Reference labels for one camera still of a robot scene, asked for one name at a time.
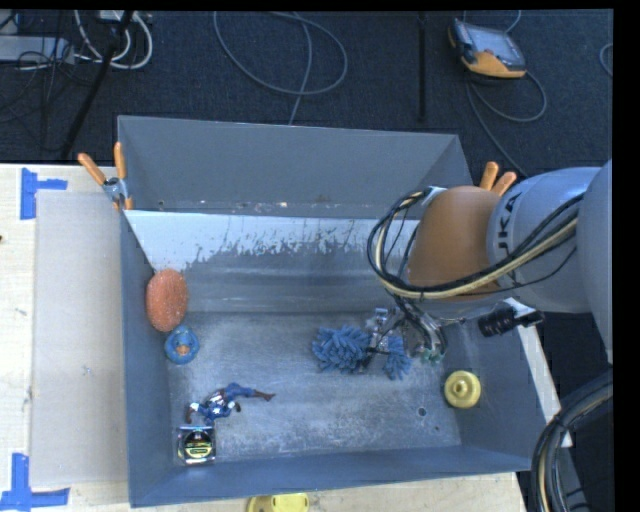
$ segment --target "bin floor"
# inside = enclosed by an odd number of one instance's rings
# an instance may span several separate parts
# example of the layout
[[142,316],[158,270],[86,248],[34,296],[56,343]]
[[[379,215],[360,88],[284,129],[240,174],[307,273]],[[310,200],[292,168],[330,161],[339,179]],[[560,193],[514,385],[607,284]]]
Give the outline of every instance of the bin floor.
[[363,374],[320,371],[311,351],[318,328],[362,328],[369,316],[188,312],[200,352],[183,366],[167,360],[172,426],[185,424],[189,403],[237,382],[276,396],[239,398],[242,411],[216,421],[217,462],[460,444],[441,365],[414,359],[391,380],[377,355]]

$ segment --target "cable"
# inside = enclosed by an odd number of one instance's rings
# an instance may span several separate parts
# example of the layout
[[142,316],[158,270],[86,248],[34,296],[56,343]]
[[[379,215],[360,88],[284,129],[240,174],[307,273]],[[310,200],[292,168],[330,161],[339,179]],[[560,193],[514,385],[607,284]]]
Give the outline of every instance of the cable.
[[0,30],[2,30],[4,27],[6,27],[12,21],[15,24],[15,22],[16,22],[16,13],[15,12],[12,12],[11,14],[9,14],[9,16],[7,16],[5,19],[0,21]]
[[383,261],[384,240],[389,226],[399,212],[403,209],[410,208],[417,201],[428,196],[432,190],[433,189],[427,189],[422,192],[414,192],[413,194],[409,194],[408,196],[399,199],[387,215],[374,226],[367,241],[367,256],[369,258],[369,263],[385,288],[393,294],[414,300],[422,300],[425,298],[447,298],[466,294],[490,283],[491,281],[494,281],[508,272],[511,272],[528,261],[541,256],[544,252],[557,247],[562,243],[562,241],[564,241],[567,235],[573,234],[577,224],[577,212],[568,216],[565,221],[559,224],[552,232],[547,234],[545,238],[533,245],[533,247],[531,247],[531,244],[533,244],[536,237],[541,234],[553,220],[568,208],[581,201],[583,197],[583,194],[579,194],[556,208],[556,210],[548,215],[536,228],[532,230],[531,233],[529,233],[527,237],[525,237],[525,239],[511,252],[509,256],[503,258],[495,265],[452,282],[431,287],[418,287],[404,282],[399,275],[393,275],[386,270],[385,263]]
[[[113,11],[113,13],[115,14],[118,21],[122,20],[121,14],[119,14],[115,10]],[[80,19],[80,12],[78,11],[78,9],[74,9],[73,14],[76,20],[76,24],[78,26],[78,31],[80,32],[80,36],[82,37],[82,41],[84,42],[86,47],[89,48],[91,53],[93,53],[94,55],[94,57],[88,57],[86,55],[76,54],[75,55],[76,58],[94,62],[96,64],[100,64],[104,60],[104,56],[91,43],[91,40],[89,39],[89,36],[87,35],[84,29],[84,25],[82,24],[82,20]],[[131,36],[129,34],[129,30],[125,30],[124,31],[124,37],[126,38],[125,48],[120,53],[112,57],[109,65],[113,68],[125,69],[125,70],[140,69],[149,63],[153,55],[153,37],[151,35],[151,31],[149,30],[149,27],[144,22],[144,20],[140,17],[137,11],[134,11],[133,17],[131,18],[131,20],[137,23],[142,28],[142,31],[144,32],[144,35],[147,41],[147,53],[145,54],[144,58],[137,63],[132,63],[132,64],[119,63],[119,61],[122,60],[129,53],[129,50],[131,49]]]
[[600,48],[600,53],[598,54],[598,60],[600,61],[600,65],[604,68],[607,74],[611,78],[613,78],[613,68],[611,68],[604,62],[604,54],[609,48],[613,48],[613,43],[605,44],[602,48]]
[[[214,27],[218,42],[220,43],[220,46],[222,46],[222,49],[224,50],[224,52],[231,59],[231,61],[240,69],[240,71],[242,71],[246,76],[248,76],[254,82],[262,85],[263,87],[266,87],[267,89],[269,89],[271,91],[275,91],[275,92],[279,92],[279,93],[282,93],[282,94],[288,94],[288,95],[292,95],[292,96],[296,96],[297,97],[296,105],[295,105],[294,110],[293,110],[293,112],[292,112],[292,114],[290,116],[290,119],[289,119],[289,124],[292,124],[293,123],[293,118],[295,116],[295,113],[297,111],[297,108],[298,108],[298,105],[300,103],[300,99],[301,99],[302,96],[312,96],[312,95],[323,94],[323,93],[332,91],[333,89],[338,87],[344,81],[344,78],[346,77],[347,70],[348,70],[347,52],[344,49],[344,46],[342,45],[342,43],[338,40],[338,38],[336,36],[334,36],[329,30],[324,28],[322,25],[319,25],[318,23],[315,23],[313,21],[310,21],[310,20],[307,20],[305,18],[302,18],[296,12],[294,12],[293,14],[287,14],[287,13],[284,13],[284,12],[271,11],[270,14],[272,14],[274,16],[281,17],[281,18],[298,21],[298,22],[302,23],[303,26],[305,27],[305,34],[307,36],[307,47],[308,47],[309,55],[307,57],[307,68],[306,68],[306,71],[305,71],[305,76],[304,76],[304,79],[303,79],[302,86],[301,86],[301,88],[299,90],[287,89],[287,88],[284,88],[284,87],[279,87],[277,85],[270,84],[270,83],[262,80],[261,78],[257,77],[253,73],[251,73],[235,57],[235,55],[231,52],[231,50],[229,49],[229,47],[225,43],[225,41],[224,41],[224,39],[222,37],[222,34],[220,32],[220,27],[218,26],[218,11],[214,11],[213,12],[213,27]],[[306,25],[309,25],[311,27],[317,28],[318,30],[320,30],[320,31],[324,32],[326,35],[328,35],[336,43],[336,45],[340,49],[340,52],[342,53],[342,58],[343,58],[343,63],[344,63],[343,67],[342,67],[342,72],[341,72],[340,76],[336,79],[336,81],[333,82],[332,84],[328,85],[327,87],[323,87],[323,88],[319,88],[319,89],[306,90],[307,79],[308,79],[310,71],[311,71],[311,58],[312,58],[311,37],[310,37],[310,35],[308,33],[308,30],[306,29]]]
[[[515,27],[516,25],[520,22],[520,19],[522,18],[522,10],[518,11],[518,14],[516,16],[515,21],[509,26],[509,28],[507,30],[505,30],[505,34],[509,34]],[[463,21],[466,19],[466,11],[463,11],[462,14],[462,19]],[[500,153],[507,159],[507,161],[514,167],[514,169],[516,171],[518,171],[518,173],[520,173],[521,176],[528,178],[529,174],[527,172],[524,171],[524,169],[507,153],[507,151],[504,149],[504,147],[502,147],[502,145],[498,142],[498,140],[496,139],[496,137],[493,135],[493,133],[491,132],[491,130],[489,129],[489,127],[487,126],[486,122],[484,121],[484,119],[482,119],[482,116],[480,115],[480,112],[478,111],[477,106],[475,105],[475,103],[473,102],[473,97],[471,95],[471,92],[475,93],[475,95],[480,99],[480,101],[482,101],[482,103],[489,109],[491,110],[494,114],[496,114],[497,116],[503,118],[503,119],[507,119],[509,121],[513,121],[516,123],[531,123],[534,121],[537,121],[538,119],[540,119],[544,113],[547,110],[547,95],[546,92],[544,90],[544,87],[542,86],[542,84],[540,83],[540,81],[531,74],[531,71],[527,70],[525,77],[529,77],[533,83],[536,85],[536,87],[538,88],[540,95],[542,96],[542,106],[540,107],[540,110],[538,111],[537,114],[530,116],[530,117],[525,117],[525,118],[520,118],[520,117],[515,117],[515,116],[510,116],[504,112],[499,111],[498,109],[496,109],[493,105],[491,105],[486,99],[484,99],[481,95],[480,92],[478,91],[478,89],[475,87],[475,85],[473,83],[471,83],[471,81],[468,79],[465,81],[465,90],[467,93],[467,99],[469,100],[469,104],[471,105],[471,109],[473,110],[474,115],[476,116],[476,118],[478,119],[478,122],[480,123],[480,125],[482,126],[482,129],[485,131],[485,133],[487,134],[487,136],[491,139],[491,142],[494,143],[494,145],[498,148],[498,150],[500,151]],[[492,84],[497,84],[500,83],[499,81],[485,81],[484,84],[488,84],[488,83],[492,83]]]
[[613,370],[609,369],[566,399],[562,409],[538,438],[531,465],[531,490],[540,512],[569,512],[557,464],[557,452],[567,432],[613,397]]

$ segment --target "dark carpet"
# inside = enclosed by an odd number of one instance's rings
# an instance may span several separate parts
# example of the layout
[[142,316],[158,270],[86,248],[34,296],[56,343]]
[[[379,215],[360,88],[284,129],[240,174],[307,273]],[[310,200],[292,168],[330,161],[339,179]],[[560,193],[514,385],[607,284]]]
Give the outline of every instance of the dark carpet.
[[[76,52],[83,47],[73,11],[15,12],[19,33],[59,36]],[[96,12],[79,15],[104,52],[114,25],[97,21]],[[489,160],[521,177],[600,167],[612,158],[613,14],[525,10],[518,19],[518,11],[467,12],[466,21],[500,30],[517,21],[510,34],[527,61],[524,78],[478,80],[447,39],[447,27],[462,11],[299,11],[312,22],[308,33],[293,14],[145,11],[151,59],[140,69],[108,70],[72,141],[73,121],[100,65],[49,61],[43,69],[20,69],[32,64],[28,55],[19,65],[0,65],[0,161],[72,163],[83,151],[99,165],[112,165],[116,119],[135,114],[457,134],[476,184]],[[313,59],[299,95],[309,40]],[[119,62],[140,61],[149,50],[136,23],[131,47]],[[540,334],[561,398],[608,368],[590,314],[547,314]],[[588,508],[575,510],[614,510],[612,411],[575,438],[572,457],[588,501]],[[528,477],[519,475],[526,501]]]

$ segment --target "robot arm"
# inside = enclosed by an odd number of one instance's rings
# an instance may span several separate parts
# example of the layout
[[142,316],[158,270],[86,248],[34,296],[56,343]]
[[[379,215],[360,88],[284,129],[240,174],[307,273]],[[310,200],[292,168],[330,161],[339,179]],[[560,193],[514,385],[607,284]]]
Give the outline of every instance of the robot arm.
[[392,294],[429,301],[431,311],[513,298],[540,311],[592,312],[611,361],[611,169],[611,161],[561,169],[499,192],[483,183],[438,191],[407,248],[406,271],[393,274],[383,257],[391,222],[433,195],[412,194],[372,232],[370,261]]

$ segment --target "black cable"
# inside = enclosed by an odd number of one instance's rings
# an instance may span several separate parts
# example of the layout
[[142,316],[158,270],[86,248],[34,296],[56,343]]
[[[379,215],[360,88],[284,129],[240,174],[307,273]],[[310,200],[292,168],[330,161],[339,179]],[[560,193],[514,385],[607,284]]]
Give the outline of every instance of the black cable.
[[[530,261],[535,261],[538,258],[541,258],[542,256],[544,256],[545,254],[551,252],[552,250],[556,249],[558,246],[560,246],[563,243],[568,242],[569,240],[571,240],[575,235],[570,236],[569,238],[567,238],[566,240],[563,240],[562,242],[560,242],[557,246],[553,246],[550,247],[549,249],[547,249],[546,251],[542,252],[541,254],[539,254],[538,256],[536,256],[535,258],[531,259]],[[539,277],[537,279],[534,279],[532,281],[527,281],[526,283],[519,283],[519,284],[514,284],[513,286],[509,286],[507,288],[503,288],[500,287],[500,290],[498,290],[498,292],[502,293],[502,292],[509,292],[512,290],[517,290],[518,288],[524,288],[525,286],[531,286],[532,284],[538,284],[541,283],[542,281],[545,281],[547,279],[551,279],[554,275],[556,275],[558,272],[560,272],[560,270],[562,270],[562,268],[569,262],[569,260],[571,259],[571,257],[576,254],[578,252],[577,248],[574,247],[569,254],[567,254],[567,256],[560,262],[560,264],[551,272],[549,272],[548,274],[544,275],[543,277]],[[470,292],[470,293],[463,293],[460,296],[461,297],[473,297],[475,295],[487,295],[487,292]]]
[[[402,280],[401,278],[399,278],[396,275],[393,275],[391,273],[389,273],[384,265],[384,262],[381,262],[381,268],[378,268],[378,266],[376,265],[375,261],[374,261],[374,256],[373,256],[373,252],[374,252],[374,240],[376,237],[377,232],[385,225],[385,224],[390,224],[394,218],[394,216],[401,210],[405,209],[405,208],[410,208],[411,206],[413,206],[418,200],[422,199],[423,197],[425,197],[425,195],[427,194],[427,191],[423,191],[420,194],[416,195],[413,199],[411,199],[409,201],[408,204],[405,204],[404,206],[401,206],[403,203],[405,203],[405,201],[408,200],[408,198],[401,198],[398,201],[396,201],[395,205],[391,208],[391,210],[389,210],[389,212],[382,218],[380,219],[380,221],[378,221],[378,223],[374,226],[374,228],[371,230],[371,233],[369,234],[369,238],[367,240],[367,257],[369,260],[369,264],[371,265],[371,267],[373,268],[374,272],[381,277],[383,280],[390,282],[391,284],[402,288],[406,291],[415,291],[415,292],[437,292],[437,291],[446,291],[446,290],[450,290],[453,288],[456,288],[460,285],[464,285],[467,284],[469,282],[475,281],[479,278],[482,278],[488,274],[490,274],[491,272],[494,272],[496,270],[498,270],[499,268],[503,267],[504,265],[510,263],[511,261],[515,260],[517,257],[521,256],[522,254],[524,254],[528,249],[529,246],[534,242],[534,240],[536,239],[536,237],[542,233],[542,231],[551,223],[553,222],[553,220],[555,220],[559,215],[561,215],[562,213],[564,213],[568,208],[570,208],[571,206],[575,205],[576,203],[578,203],[579,201],[582,200],[584,194],[578,194],[577,196],[574,196],[573,198],[567,200],[565,203],[563,203],[561,206],[559,206],[558,208],[556,208],[553,212],[551,212],[545,219],[543,219],[532,231],[531,233],[529,233],[529,235],[527,237],[524,238],[524,240],[505,258],[503,258],[502,260],[498,261],[497,263],[495,263],[494,265],[491,265],[489,267],[487,267],[486,269],[483,269],[481,271],[475,272],[473,274],[470,274],[468,276],[464,276],[462,278],[456,279],[454,281],[450,281],[447,283],[443,283],[440,285],[436,285],[436,286],[414,286],[411,285],[409,283],[406,283],[404,280]],[[559,224],[556,229],[554,230],[554,232],[559,231],[560,229],[562,229],[564,226],[566,226],[569,222],[571,222],[572,220],[574,220],[575,218],[577,218],[577,212],[575,212],[574,214],[570,215],[567,217],[567,219],[565,219],[565,221],[561,224]]]
[[[505,34],[509,34],[515,27],[516,25],[520,22],[520,19],[522,17],[522,10],[518,11],[518,14],[516,16],[515,21],[509,26],[509,28],[507,30],[505,30]],[[465,21],[466,20],[466,11],[463,11],[462,14],[462,20]],[[496,114],[499,117],[502,117],[503,119],[507,119],[509,121],[513,121],[516,123],[530,123],[530,122],[534,122],[537,121],[538,119],[540,119],[544,113],[547,110],[547,95],[546,92],[544,90],[544,87],[542,86],[542,84],[540,83],[540,81],[531,74],[531,72],[529,70],[527,70],[525,77],[529,77],[533,83],[536,85],[536,87],[538,88],[540,95],[542,96],[542,107],[540,107],[540,110],[538,111],[537,114],[530,116],[530,117],[526,117],[526,118],[519,118],[519,117],[515,117],[515,116],[510,116],[504,112],[499,111],[498,109],[496,109],[493,105],[491,105],[487,100],[485,100],[482,95],[479,93],[478,89],[475,87],[475,85],[473,83],[471,83],[470,80],[465,80],[465,90],[467,93],[467,99],[469,101],[469,104],[471,106],[471,110],[473,111],[474,115],[476,116],[476,118],[478,119],[478,122],[480,123],[480,125],[482,126],[482,129],[485,131],[485,133],[487,134],[487,136],[491,139],[491,142],[493,142],[493,144],[498,148],[498,150],[500,151],[500,153],[504,156],[504,158],[514,167],[514,169],[523,177],[528,178],[529,174],[527,172],[524,171],[524,169],[522,168],[522,166],[520,166],[512,157],[511,155],[509,155],[509,153],[507,153],[507,151],[504,149],[504,147],[498,142],[498,140],[496,139],[496,137],[493,135],[493,133],[491,132],[491,130],[489,129],[489,126],[487,125],[487,123],[484,121],[484,119],[482,118],[480,112],[478,111],[477,106],[475,105],[475,103],[473,102],[473,97],[471,95],[471,92],[473,92],[479,99],[480,101],[482,101],[482,103],[489,109],[491,110],[494,114]],[[504,83],[501,81],[502,79],[498,79],[498,80],[485,80],[484,83],[488,84],[488,83],[492,83],[493,85],[499,84],[499,83]]]
[[500,112],[499,110],[495,109],[492,105],[490,105],[480,95],[478,90],[475,88],[475,86],[469,80],[465,81],[465,90],[466,90],[466,93],[467,93],[467,99],[469,100],[469,104],[471,105],[471,110],[473,111],[474,115],[478,119],[478,122],[482,126],[482,128],[485,131],[485,133],[487,134],[487,136],[491,139],[491,142],[494,143],[494,145],[498,148],[500,153],[509,161],[509,163],[514,167],[514,169],[516,171],[518,171],[518,173],[520,173],[521,176],[523,176],[525,178],[528,178],[529,174],[524,171],[522,166],[520,166],[511,157],[511,155],[509,155],[509,153],[507,153],[507,150],[504,149],[504,147],[502,147],[500,142],[498,142],[498,139],[493,135],[493,133],[489,129],[489,126],[487,125],[487,123],[482,118],[482,115],[480,114],[480,111],[478,110],[476,104],[474,103],[473,97],[471,96],[471,91],[473,91],[476,94],[476,96],[484,103],[484,105],[486,105],[491,111],[496,113],[498,116],[503,117],[504,119],[508,119],[510,121],[519,122],[519,123],[528,123],[528,122],[536,121],[536,120],[540,119],[544,115],[546,110],[547,110],[547,96],[546,96],[546,93],[544,91],[544,88],[542,87],[540,82],[531,74],[531,72],[527,72],[527,74],[525,76],[528,76],[529,78],[531,78],[531,80],[533,80],[533,82],[538,87],[538,89],[540,91],[540,94],[542,95],[542,107],[540,108],[540,110],[538,111],[537,114],[535,114],[535,115],[533,115],[533,116],[531,116],[529,118],[517,118],[517,117],[509,116],[509,115],[505,114],[504,112]]
[[[554,512],[568,512],[565,496],[561,492],[561,482],[558,475],[557,450],[562,440],[575,424],[583,420],[593,411],[613,397],[613,370],[608,369],[591,382],[562,400],[562,408],[548,423],[538,438],[531,463],[531,491],[534,506],[537,510],[546,512],[540,495],[540,486],[544,484],[545,495],[550,498],[551,510]],[[544,475],[544,482],[540,481],[539,472]]]
[[[308,51],[309,51],[309,55],[307,57],[307,68],[305,71],[305,77],[303,79],[303,84],[302,87],[299,90],[293,90],[293,89],[287,89],[284,87],[279,87],[273,84],[270,84],[268,82],[265,82],[264,80],[258,78],[256,75],[254,75],[253,73],[251,73],[237,58],[236,56],[231,52],[231,50],[229,49],[229,47],[227,46],[227,44],[225,43],[222,34],[220,32],[220,28],[218,26],[218,11],[214,11],[213,12],[213,27],[214,27],[214,31],[216,33],[216,37],[218,39],[218,42],[220,43],[220,46],[222,46],[222,49],[224,50],[224,52],[226,53],[226,55],[231,59],[231,61],[240,69],[240,71],[242,71],[246,76],[248,76],[249,78],[251,78],[254,82],[262,85],[263,87],[266,87],[269,90],[275,91],[275,92],[279,92],[279,93],[283,93],[283,94],[288,94],[288,95],[292,95],[295,96],[296,99],[296,105],[294,107],[294,110],[290,116],[289,119],[289,124],[293,123],[293,118],[296,114],[298,105],[300,103],[301,97],[302,96],[312,96],[312,95],[317,95],[317,94],[323,94],[329,91],[332,91],[333,89],[335,89],[336,87],[338,87],[344,80],[345,76],[347,75],[347,70],[348,70],[348,58],[347,58],[347,52],[344,49],[344,46],[342,45],[342,43],[338,40],[338,38],[336,36],[334,36],[329,30],[327,30],[326,28],[324,28],[322,25],[319,25],[318,23],[315,23],[313,21],[307,20],[303,17],[301,17],[298,13],[294,12],[293,14],[287,14],[284,12],[274,12],[271,11],[270,14],[272,14],[273,16],[278,16],[284,19],[289,19],[289,20],[293,20],[293,21],[297,21],[303,24],[303,26],[305,27],[305,35],[307,36],[307,47],[308,47]],[[325,34],[327,34],[338,46],[338,48],[340,49],[340,52],[342,53],[342,58],[343,58],[343,68],[342,68],[342,72],[340,74],[340,76],[338,77],[338,79],[333,82],[332,84],[323,87],[323,88],[319,88],[319,89],[314,89],[314,90],[306,90],[306,83],[311,71],[311,59],[312,59],[312,44],[311,44],[311,37],[309,35],[309,32],[306,28],[306,26],[309,25],[311,27],[317,28],[318,30],[324,32]]]
[[100,71],[98,72],[98,75],[95,77],[91,85],[91,90],[89,91],[89,94],[87,94],[85,101],[83,102],[80,110],[78,111],[76,117],[74,118],[73,123],[71,124],[71,128],[69,129],[69,133],[65,138],[64,144],[62,146],[62,151],[60,153],[61,160],[66,160],[67,157],[69,156],[69,153],[71,152],[71,148],[73,147],[73,143],[75,142],[76,137],[78,136],[78,133],[82,128],[84,119],[87,116],[89,109],[91,108],[91,104],[93,103],[93,100],[95,99],[96,94],[98,93],[98,90],[102,85],[102,82],[107,74],[107,71],[109,70],[109,67],[111,66],[111,59],[113,59],[114,55],[118,50],[118,42],[122,38],[122,35],[124,34],[124,32],[127,30],[129,23],[131,23],[131,18],[133,17],[134,12],[135,10],[124,11],[124,13],[122,14],[122,18],[120,19],[117,25],[116,33],[112,34],[111,40],[109,41],[109,47],[107,49],[107,53],[104,56],[102,63],[100,65]]

